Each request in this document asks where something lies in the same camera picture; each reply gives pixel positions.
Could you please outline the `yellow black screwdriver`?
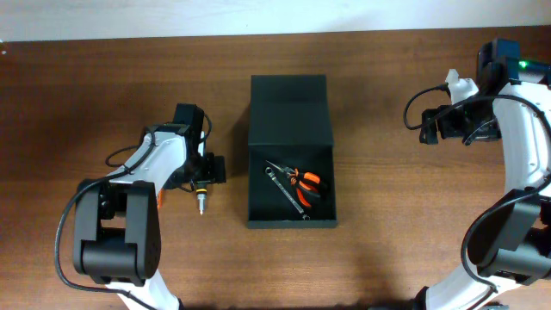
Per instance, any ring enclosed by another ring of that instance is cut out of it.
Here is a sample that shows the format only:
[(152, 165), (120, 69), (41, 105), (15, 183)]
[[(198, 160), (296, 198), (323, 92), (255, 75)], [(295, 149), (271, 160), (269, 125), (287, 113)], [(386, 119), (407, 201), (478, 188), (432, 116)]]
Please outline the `yellow black screwdriver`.
[(200, 215), (204, 215), (207, 209), (207, 185), (198, 183), (195, 188), (196, 198), (198, 201), (198, 210)]

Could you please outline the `silver ratchet wrench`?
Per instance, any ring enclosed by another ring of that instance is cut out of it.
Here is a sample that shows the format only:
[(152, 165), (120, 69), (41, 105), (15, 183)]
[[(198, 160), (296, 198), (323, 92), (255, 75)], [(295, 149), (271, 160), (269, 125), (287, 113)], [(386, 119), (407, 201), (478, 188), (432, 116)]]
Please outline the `silver ratchet wrench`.
[(303, 220), (310, 220), (310, 217), (304, 209), (299, 205), (299, 203), (291, 196), (291, 194), (284, 188), (284, 186), (279, 182), (274, 171), (266, 167), (264, 170), (265, 174), (272, 180), (276, 187), (285, 195), (285, 197), (291, 202), (297, 212), (300, 214)]

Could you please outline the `dark green box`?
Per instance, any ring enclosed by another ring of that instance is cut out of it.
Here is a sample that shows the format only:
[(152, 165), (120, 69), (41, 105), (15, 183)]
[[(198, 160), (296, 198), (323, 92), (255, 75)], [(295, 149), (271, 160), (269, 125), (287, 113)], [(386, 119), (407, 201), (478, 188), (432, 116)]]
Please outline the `dark green box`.
[[(249, 152), (249, 228), (334, 228), (337, 204), (334, 139), (323, 75), (255, 75), (251, 79)], [(269, 160), (312, 172), (329, 191), (318, 205), (303, 207), (295, 188)], [(271, 168), (279, 182), (309, 215), (303, 220), (291, 202), (265, 174)]]

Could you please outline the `small red cutting pliers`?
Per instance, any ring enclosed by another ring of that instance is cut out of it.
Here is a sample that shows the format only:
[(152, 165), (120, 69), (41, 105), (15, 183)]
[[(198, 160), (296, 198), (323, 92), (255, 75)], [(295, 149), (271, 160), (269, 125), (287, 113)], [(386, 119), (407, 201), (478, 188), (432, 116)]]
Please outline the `small red cutting pliers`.
[(296, 195), (300, 201), (300, 204), (306, 208), (312, 208), (318, 205), (322, 200), (322, 195), (319, 190), (309, 184), (298, 182), (295, 184)]

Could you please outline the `orange black long-nose pliers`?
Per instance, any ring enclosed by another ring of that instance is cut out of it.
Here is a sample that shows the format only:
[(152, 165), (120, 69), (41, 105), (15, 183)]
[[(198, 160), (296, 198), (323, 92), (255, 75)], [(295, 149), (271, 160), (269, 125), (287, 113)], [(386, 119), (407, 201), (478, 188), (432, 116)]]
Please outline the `orange black long-nose pliers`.
[(297, 168), (291, 168), (283, 164), (275, 164), (270, 162), (269, 160), (267, 160), (267, 163), (272, 168), (276, 168), (278, 171), (280, 171), (289, 180), (290, 184), (294, 188), (295, 188), (295, 184), (297, 184), (298, 182), (303, 182), (303, 183), (312, 185), (319, 190), (320, 194), (322, 195), (322, 199), (329, 191), (329, 186), (327, 185), (327, 183), (323, 181), (321, 177), (318, 176), (317, 174), (314, 174), (309, 171), (300, 172)]

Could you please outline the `orange socket bit rail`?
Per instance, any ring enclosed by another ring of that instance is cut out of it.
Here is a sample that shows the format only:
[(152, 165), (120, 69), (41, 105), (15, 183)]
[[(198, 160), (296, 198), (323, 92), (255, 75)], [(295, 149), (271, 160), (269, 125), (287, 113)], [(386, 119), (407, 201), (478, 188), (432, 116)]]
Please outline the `orange socket bit rail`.
[(157, 195), (157, 208), (160, 209), (164, 203), (165, 190), (161, 189)]

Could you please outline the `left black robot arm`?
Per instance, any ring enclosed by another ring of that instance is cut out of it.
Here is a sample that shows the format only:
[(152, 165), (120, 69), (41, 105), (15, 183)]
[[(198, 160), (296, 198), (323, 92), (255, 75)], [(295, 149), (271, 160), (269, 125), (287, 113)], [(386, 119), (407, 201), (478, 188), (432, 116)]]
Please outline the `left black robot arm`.
[(75, 212), (73, 266), (92, 292), (119, 295), (130, 309), (181, 309), (158, 269), (158, 209), (166, 190), (194, 193), (206, 208), (207, 187), (226, 181), (225, 160), (206, 152), (212, 122), (179, 103), (171, 121), (145, 127), (133, 155), (107, 176), (83, 180), (67, 210)]

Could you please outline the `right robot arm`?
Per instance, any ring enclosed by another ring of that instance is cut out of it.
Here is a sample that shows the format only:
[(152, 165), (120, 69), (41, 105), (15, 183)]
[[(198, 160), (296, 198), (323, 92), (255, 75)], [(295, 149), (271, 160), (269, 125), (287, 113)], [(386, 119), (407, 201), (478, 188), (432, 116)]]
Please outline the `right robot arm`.
[(493, 309), (499, 295), (550, 278), (550, 66), (495, 39), (478, 51), (475, 79), (450, 70), (437, 88), (450, 103), (406, 128), (426, 145), (501, 141), (505, 194), (465, 232), (460, 266), (422, 288), (412, 308)]

